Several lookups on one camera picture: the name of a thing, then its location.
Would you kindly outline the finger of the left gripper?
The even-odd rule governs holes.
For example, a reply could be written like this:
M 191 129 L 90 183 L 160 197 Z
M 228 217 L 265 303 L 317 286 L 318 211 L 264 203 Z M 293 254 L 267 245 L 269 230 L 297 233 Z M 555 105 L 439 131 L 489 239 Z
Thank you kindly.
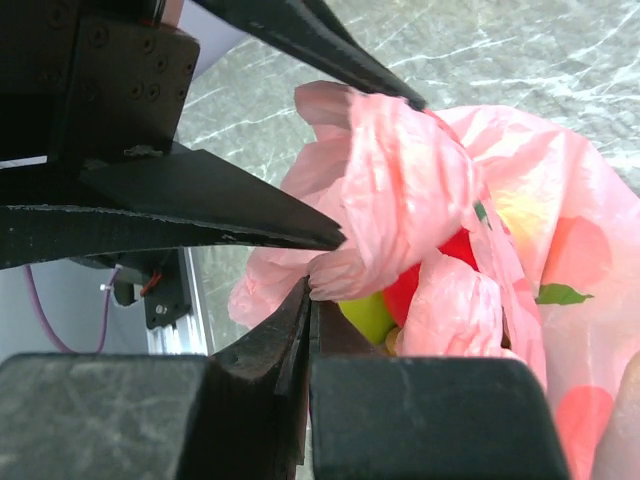
M 205 151 L 1 173 L 1 265 L 211 245 L 333 251 L 340 225 Z
M 426 100 L 366 52 L 324 1 L 200 1 L 209 13 L 277 50 L 363 93 Z

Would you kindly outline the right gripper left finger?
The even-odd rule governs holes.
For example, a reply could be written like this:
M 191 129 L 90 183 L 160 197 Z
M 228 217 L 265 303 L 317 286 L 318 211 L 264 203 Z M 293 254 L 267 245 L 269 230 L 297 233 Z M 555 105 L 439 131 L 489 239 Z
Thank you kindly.
M 307 424 L 308 280 L 276 311 L 213 357 L 218 465 L 298 465 Z

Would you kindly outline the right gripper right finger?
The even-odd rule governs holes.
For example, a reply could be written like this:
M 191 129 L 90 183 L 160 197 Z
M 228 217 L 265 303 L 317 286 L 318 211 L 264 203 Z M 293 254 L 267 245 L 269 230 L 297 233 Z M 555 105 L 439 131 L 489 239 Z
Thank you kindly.
M 382 357 L 374 346 L 331 301 L 312 301 L 310 313 L 310 357 L 350 355 Z

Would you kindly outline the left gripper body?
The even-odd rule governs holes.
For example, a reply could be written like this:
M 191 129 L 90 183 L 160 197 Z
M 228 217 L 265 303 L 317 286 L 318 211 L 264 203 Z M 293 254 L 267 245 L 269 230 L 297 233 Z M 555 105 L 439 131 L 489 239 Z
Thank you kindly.
M 2 2 L 2 162 L 168 152 L 200 46 L 162 5 Z

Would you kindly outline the light green fake apple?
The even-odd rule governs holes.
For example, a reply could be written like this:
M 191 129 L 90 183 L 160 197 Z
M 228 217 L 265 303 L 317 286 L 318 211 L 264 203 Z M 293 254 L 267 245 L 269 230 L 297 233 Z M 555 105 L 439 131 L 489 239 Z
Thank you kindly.
M 344 316 L 374 345 L 383 344 L 387 334 L 396 326 L 381 293 L 340 301 L 338 306 Z

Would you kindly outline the red fake apple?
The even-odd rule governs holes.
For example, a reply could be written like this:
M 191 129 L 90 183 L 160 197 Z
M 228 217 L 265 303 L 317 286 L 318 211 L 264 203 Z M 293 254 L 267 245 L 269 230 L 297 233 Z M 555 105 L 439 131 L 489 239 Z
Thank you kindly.
M 440 257 L 433 258 L 426 264 L 418 263 L 410 267 L 382 291 L 387 309 L 398 328 L 405 326 L 415 295 L 424 290 L 428 282 L 437 282 L 446 276 L 448 260 L 453 259 L 454 266 L 463 263 L 474 272 L 479 271 L 472 251 L 470 232 L 464 227 L 439 246 L 438 251 Z

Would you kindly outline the pink plastic bag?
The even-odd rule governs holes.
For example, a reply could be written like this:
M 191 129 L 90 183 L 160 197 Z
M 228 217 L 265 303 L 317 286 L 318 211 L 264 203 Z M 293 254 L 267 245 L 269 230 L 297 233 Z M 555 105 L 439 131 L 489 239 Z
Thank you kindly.
M 335 219 L 336 251 L 258 248 L 228 303 L 254 327 L 301 278 L 322 301 L 384 297 L 399 356 L 517 359 L 572 476 L 639 475 L 639 200 L 583 136 L 512 107 L 415 111 L 316 81 L 316 138 L 284 192 Z

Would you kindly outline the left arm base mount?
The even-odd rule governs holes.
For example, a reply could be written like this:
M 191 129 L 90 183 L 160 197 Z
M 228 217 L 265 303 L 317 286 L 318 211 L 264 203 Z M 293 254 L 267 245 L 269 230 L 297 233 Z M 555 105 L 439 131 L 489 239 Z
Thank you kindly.
M 152 331 L 192 313 L 184 249 L 162 249 L 74 257 L 74 263 L 93 269 L 120 267 L 115 299 L 121 306 L 142 302 L 146 327 Z

